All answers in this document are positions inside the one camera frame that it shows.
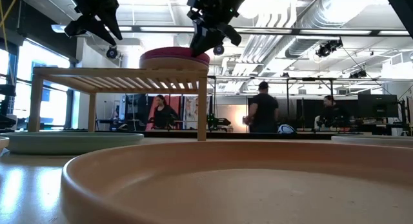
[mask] computer monitor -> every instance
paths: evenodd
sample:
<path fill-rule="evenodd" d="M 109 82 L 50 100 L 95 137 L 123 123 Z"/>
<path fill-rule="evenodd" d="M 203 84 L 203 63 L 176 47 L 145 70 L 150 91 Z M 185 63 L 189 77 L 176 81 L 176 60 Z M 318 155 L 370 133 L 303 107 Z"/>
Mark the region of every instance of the computer monitor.
<path fill-rule="evenodd" d="M 358 95 L 359 117 L 399 117 L 396 95 Z"/>

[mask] wooden slatted table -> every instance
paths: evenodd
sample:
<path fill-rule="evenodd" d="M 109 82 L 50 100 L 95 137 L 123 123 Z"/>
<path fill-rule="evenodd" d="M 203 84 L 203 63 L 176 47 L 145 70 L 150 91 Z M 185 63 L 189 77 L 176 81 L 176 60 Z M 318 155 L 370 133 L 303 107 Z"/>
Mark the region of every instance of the wooden slatted table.
<path fill-rule="evenodd" d="M 207 113 L 207 70 L 130 68 L 33 69 L 28 131 L 40 129 L 43 81 L 89 94 L 88 131 L 95 131 L 97 93 L 198 94 L 198 114 Z M 198 141 L 207 138 L 207 115 L 198 115 Z"/>

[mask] tan plate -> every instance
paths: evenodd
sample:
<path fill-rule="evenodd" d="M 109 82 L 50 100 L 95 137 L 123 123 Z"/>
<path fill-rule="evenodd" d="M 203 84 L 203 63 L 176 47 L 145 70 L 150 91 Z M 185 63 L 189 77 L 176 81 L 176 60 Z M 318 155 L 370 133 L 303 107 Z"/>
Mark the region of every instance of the tan plate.
<path fill-rule="evenodd" d="M 8 137 L 0 137 L 0 153 L 3 148 L 8 146 Z"/>
<path fill-rule="evenodd" d="M 413 223 L 413 149 L 197 142 L 100 150 L 68 162 L 71 223 Z"/>
<path fill-rule="evenodd" d="M 413 147 L 413 137 L 404 136 L 333 136 L 331 140 L 342 144 Z"/>

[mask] green plate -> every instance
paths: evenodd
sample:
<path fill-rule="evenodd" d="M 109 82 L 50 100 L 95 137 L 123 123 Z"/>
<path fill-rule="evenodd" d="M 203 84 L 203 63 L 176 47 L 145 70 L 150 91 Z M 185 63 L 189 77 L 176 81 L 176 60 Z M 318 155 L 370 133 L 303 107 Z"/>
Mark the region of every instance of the green plate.
<path fill-rule="evenodd" d="M 137 145 L 142 134 L 107 132 L 15 132 L 7 149 L 14 154 L 84 154 L 112 147 Z"/>

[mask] black shirt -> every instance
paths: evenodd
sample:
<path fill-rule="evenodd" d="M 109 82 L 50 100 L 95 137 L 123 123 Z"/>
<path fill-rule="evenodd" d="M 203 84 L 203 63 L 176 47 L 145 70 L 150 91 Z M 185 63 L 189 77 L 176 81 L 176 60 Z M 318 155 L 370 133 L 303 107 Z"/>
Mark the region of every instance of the black shirt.
<path fill-rule="evenodd" d="M 178 119 L 178 114 L 169 105 L 165 105 L 162 110 L 155 108 L 154 112 L 154 126 L 156 128 L 166 128 L 167 125 L 173 125 L 174 121 Z"/>
<path fill-rule="evenodd" d="M 350 118 L 348 112 L 341 106 L 335 104 L 334 106 L 324 107 L 320 119 L 332 121 L 334 119 L 348 120 Z"/>
<path fill-rule="evenodd" d="M 252 121 L 253 126 L 275 124 L 275 110 L 278 108 L 276 99 L 268 94 L 261 93 L 252 98 L 252 103 L 258 105 Z"/>

